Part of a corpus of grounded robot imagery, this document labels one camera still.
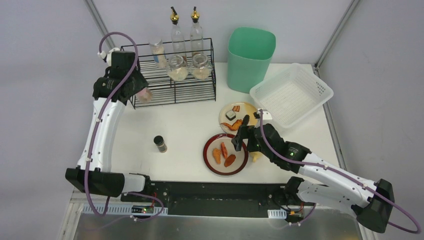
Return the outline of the glass rice jar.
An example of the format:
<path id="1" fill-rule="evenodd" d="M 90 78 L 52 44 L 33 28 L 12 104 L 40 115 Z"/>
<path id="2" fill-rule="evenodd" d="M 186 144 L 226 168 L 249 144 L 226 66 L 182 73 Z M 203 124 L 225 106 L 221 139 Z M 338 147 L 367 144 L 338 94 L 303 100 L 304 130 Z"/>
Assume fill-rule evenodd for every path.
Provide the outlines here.
<path id="1" fill-rule="evenodd" d="M 212 73 L 209 58 L 203 53 L 197 53 L 192 58 L 191 74 L 198 80 L 207 79 Z"/>
<path id="2" fill-rule="evenodd" d="M 166 73 L 175 82 L 185 80 L 189 74 L 186 60 L 181 55 L 173 55 L 168 60 Z"/>

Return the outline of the glass oil bottle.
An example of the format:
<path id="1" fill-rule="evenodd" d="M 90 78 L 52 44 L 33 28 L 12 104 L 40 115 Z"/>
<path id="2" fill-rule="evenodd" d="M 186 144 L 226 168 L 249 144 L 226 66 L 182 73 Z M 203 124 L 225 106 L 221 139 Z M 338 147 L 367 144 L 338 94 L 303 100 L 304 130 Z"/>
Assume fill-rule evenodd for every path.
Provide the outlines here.
<path id="1" fill-rule="evenodd" d="M 181 27 L 179 26 L 179 15 L 177 14 L 173 6 L 170 7 L 171 15 L 170 20 L 172 22 L 171 28 L 171 42 L 173 51 L 178 55 L 182 56 L 183 59 L 187 60 L 186 47 L 185 47 L 185 38 L 182 33 Z"/>
<path id="2" fill-rule="evenodd" d="M 203 28 L 199 23 L 200 15 L 197 12 L 197 7 L 193 7 L 193 12 L 191 14 L 192 26 L 190 28 L 190 47 L 191 53 L 194 57 L 197 54 L 202 54 L 204 49 L 203 43 Z"/>

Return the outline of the red food piece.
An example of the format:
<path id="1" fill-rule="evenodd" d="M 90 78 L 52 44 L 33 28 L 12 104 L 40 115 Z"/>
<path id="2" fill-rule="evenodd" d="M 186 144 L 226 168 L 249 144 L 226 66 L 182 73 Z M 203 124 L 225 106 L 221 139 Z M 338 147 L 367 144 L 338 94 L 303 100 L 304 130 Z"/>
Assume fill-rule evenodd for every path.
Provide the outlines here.
<path id="1" fill-rule="evenodd" d="M 225 145 L 225 143 L 224 143 L 224 142 L 222 142 L 222 143 L 220 144 L 220 149 L 221 149 L 221 153 L 222 153 L 223 157 L 224 157 L 225 159 L 227 159 L 227 158 L 228 158 L 228 150 L 227 150 L 226 145 Z"/>

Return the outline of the pink cap spice jar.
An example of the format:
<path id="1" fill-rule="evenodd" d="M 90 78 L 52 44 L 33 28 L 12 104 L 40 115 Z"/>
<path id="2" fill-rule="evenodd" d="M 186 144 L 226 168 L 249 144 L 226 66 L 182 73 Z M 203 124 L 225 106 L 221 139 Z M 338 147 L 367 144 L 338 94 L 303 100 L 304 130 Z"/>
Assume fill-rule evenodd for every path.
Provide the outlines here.
<path id="1" fill-rule="evenodd" d="M 135 96 L 138 99 L 138 101 L 143 104 L 150 103 L 153 98 L 153 94 L 148 87 L 143 88 L 141 91 L 136 93 Z"/>

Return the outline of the silver lid bead jar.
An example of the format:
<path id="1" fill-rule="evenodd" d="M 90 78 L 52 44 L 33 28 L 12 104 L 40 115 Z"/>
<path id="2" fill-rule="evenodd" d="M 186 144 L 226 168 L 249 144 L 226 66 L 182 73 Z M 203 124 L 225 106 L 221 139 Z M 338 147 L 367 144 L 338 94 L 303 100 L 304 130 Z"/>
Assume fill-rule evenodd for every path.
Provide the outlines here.
<path id="1" fill-rule="evenodd" d="M 165 69 L 167 67 L 167 58 L 162 39 L 159 37 L 151 37 L 148 43 L 156 66 L 159 69 Z"/>

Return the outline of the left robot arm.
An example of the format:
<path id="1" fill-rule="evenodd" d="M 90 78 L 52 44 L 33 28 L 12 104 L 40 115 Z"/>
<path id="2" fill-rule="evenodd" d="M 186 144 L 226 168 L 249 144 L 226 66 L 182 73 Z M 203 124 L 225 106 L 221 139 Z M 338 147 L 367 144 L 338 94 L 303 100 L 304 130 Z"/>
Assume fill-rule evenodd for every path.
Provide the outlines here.
<path id="1" fill-rule="evenodd" d="M 132 112 L 100 97 L 81 158 L 65 178 L 87 196 L 114 198 L 148 197 L 159 181 L 212 182 L 207 145 L 222 135 L 215 103 Z"/>

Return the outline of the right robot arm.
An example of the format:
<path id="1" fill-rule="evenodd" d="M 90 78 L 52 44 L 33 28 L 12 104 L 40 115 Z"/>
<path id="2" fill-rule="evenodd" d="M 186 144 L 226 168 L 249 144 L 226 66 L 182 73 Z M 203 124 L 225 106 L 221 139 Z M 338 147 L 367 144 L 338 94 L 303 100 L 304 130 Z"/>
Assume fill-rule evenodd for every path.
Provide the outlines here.
<path id="1" fill-rule="evenodd" d="M 244 139 L 249 152 L 260 152 L 282 170 L 298 175 L 286 183 L 286 195 L 337 209 L 376 233 L 386 231 L 393 209 L 387 200 L 395 200 L 389 181 L 369 180 L 334 166 L 308 148 L 284 141 L 269 123 L 241 125 L 231 141 L 236 151 L 241 150 Z"/>

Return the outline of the black cap spice jar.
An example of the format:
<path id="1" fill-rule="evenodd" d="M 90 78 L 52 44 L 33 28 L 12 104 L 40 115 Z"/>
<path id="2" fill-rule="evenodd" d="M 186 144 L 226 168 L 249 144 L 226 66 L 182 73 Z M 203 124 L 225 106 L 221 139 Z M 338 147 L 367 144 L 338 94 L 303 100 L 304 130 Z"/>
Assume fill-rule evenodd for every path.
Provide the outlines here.
<path id="1" fill-rule="evenodd" d="M 157 135 L 153 138 L 153 142 L 156 145 L 157 149 L 160 153 L 165 153 L 168 149 L 167 145 L 165 144 L 164 138 L 161 135 Z"/>

